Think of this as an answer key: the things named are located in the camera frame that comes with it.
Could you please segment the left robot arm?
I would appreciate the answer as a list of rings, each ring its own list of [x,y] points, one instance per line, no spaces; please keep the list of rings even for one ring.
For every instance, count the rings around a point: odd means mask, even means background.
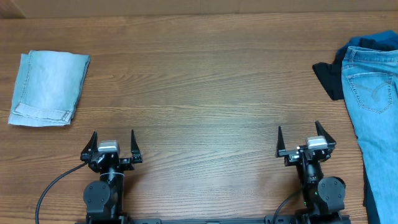
[[[120,157],[116,140],[98,142],[94,132],[80,159],[93,172],[99,173],[99,180],[88,184],[83,192],[86,222],[131,224],[132,218],[123,212],[124,173],[142,162],[134,133],[131,133],[131,157]]]

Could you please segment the medium blue denim jeans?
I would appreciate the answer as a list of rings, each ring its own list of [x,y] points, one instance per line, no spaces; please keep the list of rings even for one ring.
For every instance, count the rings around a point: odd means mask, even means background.
[[[397,223],[397,51],[348,47],[343,93],[381,223]]]

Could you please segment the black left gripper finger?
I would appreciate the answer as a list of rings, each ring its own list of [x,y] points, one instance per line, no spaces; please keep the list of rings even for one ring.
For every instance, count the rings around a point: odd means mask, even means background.
[[[133,158],[139,158],[141,156],[141,152],[139,150],[139,146],[137,145],[133,129],[131,130],[131,154]]]
[[[93,134],[91,135],[90,140],[88,141],[87,145],[83,148],[82,154],[88,154],[89,152],[93,152],[97,150],[97,140],[98,140],[98,135],[97,132],[94,131]]]

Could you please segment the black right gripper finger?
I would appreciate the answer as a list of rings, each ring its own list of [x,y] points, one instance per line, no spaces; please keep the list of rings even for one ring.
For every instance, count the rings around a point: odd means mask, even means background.
[[[285,152],[285,143],[283,139],[282,128],[279,126],[277,133],[277,145],[276,145],[275,155],[279,156],[281,152]]]
[[[317,134],[319,136],[324,136],[328,146],[336,146],[336,141],[325,131],[323,126],[319,121],[315,121],[315,126],[317,129]]]

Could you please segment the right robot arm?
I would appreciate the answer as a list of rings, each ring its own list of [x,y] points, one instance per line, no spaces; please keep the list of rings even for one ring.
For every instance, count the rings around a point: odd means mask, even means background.
[[[321,163],[331,158],[336,141],[319,121],[315,127],[317,135],[292,150],[286,149],[278,127],[275,156],[282,157],[286,167],[296,167],[298,173],[300,190],[291,196],[302,194],[305,208],[295,212],[295,223],[343,223],[340,211],[345,208],[346,184],[339,177],[325,177],[321,168]]]

